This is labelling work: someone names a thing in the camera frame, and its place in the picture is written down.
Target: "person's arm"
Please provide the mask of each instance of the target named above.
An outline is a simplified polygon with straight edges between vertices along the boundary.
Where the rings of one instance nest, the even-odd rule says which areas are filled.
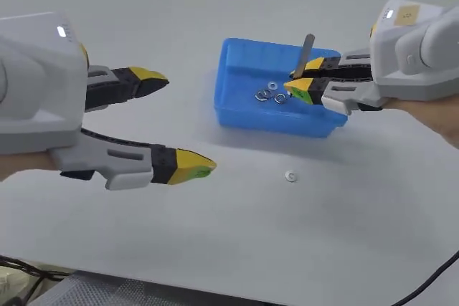
[[[432,102],[392,100],[384,107],[406,111],[459,148],[459,95]]]
[[[0,181],[25,170],[56,170],[56,166],[48,153],[0,156]]]

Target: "black cable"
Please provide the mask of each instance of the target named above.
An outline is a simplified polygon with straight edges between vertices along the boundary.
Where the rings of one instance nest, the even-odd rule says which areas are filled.
[[[30,298],[32,297],[32,295],[35,293],[35,291],[37,290],[38,286],[41,285],[41,283],[44,281],[44,277],[40,277],[35,283],[34,285],[32,286],[32,288],[30,288],[30,290],[27,292],[26,296],[24,297],[24,299],[22,300],[22,303],[24,305],[27,305],[27,303],[29,302]]]
[[[456,252],[448,261],[446,261],[436,272],[432,274],[422,285],[420,285],[413,293],[404,297],[399,302],[394,303],[392,306],[403,306],[408,302],[412,301],[418,297],[422,292],[424,292],[438,277],[440,277],[443,272],[445,272],[449,267],[451,267],[459,259],[459,251]]]
[[[26,274],[32,277],[38,278],[38,280],[34,283],[32,288],[30,288],[30,290],[27,292],[24,299],[21,299],[20,297],[13,297],[6,303],[4,303],[2,306],[25,306],[32,297],[32,295],[35,293],[37,288],[45,279],[48,279],[49,281],[53,282],[60,282],[69,275],[66,272],[39,269],[19,259],[14,259],[2,255],[0,255],[0,267],[16,269],[21,272],[25,272]]]
[[[42,270],[19,259],[5,257],[0,255],[0,266],[17,269],[33,277],[44,277],[53,282],[62,281],[66,276],[65,272],[56,272],[54,270]]]

